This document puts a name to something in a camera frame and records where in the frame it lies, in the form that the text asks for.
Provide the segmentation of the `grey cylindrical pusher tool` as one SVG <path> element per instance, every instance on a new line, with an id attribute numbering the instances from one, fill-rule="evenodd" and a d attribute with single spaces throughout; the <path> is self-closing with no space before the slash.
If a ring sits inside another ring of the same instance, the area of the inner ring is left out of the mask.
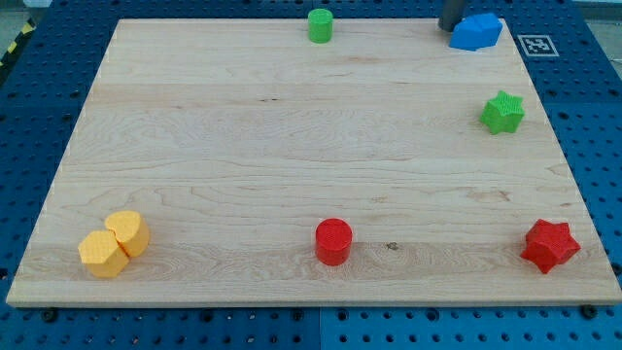
<path id="1" fill-rule="evenodd" d="M 443 0 L 438 27 L 445 32 L 453 32 L 463 19 L 466 5 L 467 0 Z"/>

